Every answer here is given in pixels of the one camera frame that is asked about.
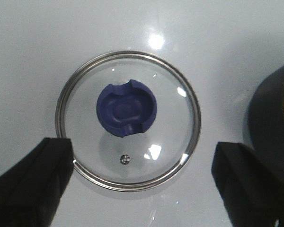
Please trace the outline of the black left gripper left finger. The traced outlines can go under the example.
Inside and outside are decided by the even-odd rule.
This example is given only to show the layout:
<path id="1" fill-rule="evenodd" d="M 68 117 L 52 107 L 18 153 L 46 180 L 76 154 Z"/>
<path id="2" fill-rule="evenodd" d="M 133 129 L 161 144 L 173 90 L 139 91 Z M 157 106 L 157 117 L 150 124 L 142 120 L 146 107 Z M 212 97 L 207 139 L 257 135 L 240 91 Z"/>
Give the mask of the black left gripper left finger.
<path id="1" fill-rule="evenodd" d="M 70 139 L 44 138 L 0 176 L 0 227 L 48 227 L 73 173 Z"/>

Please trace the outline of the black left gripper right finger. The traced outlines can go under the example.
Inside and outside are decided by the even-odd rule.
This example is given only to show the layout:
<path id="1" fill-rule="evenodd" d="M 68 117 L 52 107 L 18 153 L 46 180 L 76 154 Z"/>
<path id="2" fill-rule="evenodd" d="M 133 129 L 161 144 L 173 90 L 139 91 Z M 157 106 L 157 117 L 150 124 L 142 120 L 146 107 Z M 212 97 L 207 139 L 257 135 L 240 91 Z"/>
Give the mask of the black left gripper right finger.
<path id="1" fill-rule="evenodd" d="M 284 227 L 284 184 L 242 143 L 218 142 L 212 176 L 234 227 Z"/>

